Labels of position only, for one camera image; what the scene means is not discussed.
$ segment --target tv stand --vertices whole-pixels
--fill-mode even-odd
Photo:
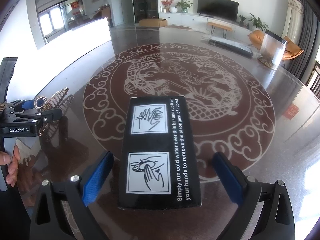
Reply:
[[[239,41],[245,45],[251,44],[248,35],[252,33],[252,31],[240,27],[237,24],[233,24],[232,22],[227,22],[218,19],[218,17],[212,18],[204,16],[203,14],[199,15],[199,13],[192,14],[159,12],[159,18],[166,19],[168,21],[168,25],[186,26],[193,30],[207,34],[211,34],[212,27],[208,25],[208,23],[210,22],[215,23],[217,25],[228,26],[232,29],[232,31],[228,30],[226,35],[227,39]],[[215,28],[215,31],[212,33],[212,35],[217,37],[223,37],[223,30],[221,28]]]

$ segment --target red sign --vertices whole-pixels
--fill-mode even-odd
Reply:
[[[291,120],[297,113],[299,108],[295,104],[289,105],[288,109],[284,112],[283,116]]]
[[[75,9],[75,8],[78,8],[79,7],[79,3],[78,2],[72,2],[71,3],[71,8],[72,9]]]

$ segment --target television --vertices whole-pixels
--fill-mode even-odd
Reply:
[[[237,21],[239,3],[231,0],[198,0],[198,13]]]

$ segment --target black box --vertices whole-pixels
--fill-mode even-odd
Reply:
[[[201,206],[184,96],[131,98],[119,175],[119,208]]]

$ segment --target reflective table surface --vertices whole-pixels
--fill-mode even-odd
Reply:
[[[18,187],[29,214],[43,179],[81,174],[107,149],[115,164],[89,208],[110,239],[216,239],[237,208],[208,166],[212,154],[223,151],[245,175],[285,182],[296,239],[307,236],[320,216],[319,100],[285,69],[270,70],[255,56],[209,45],[203,36],[172,28],[111,29],[111,41],[71,64],[39,93],[49,98],[69,88],[59,123],[31,149],[19,144],[24,160]],[[187,98],[202,207],[120,210],[118,174],[129,99],[164,94]],[[262,205],[244,239],[251,236]],[[76,238],[82,239],[64,206]]]

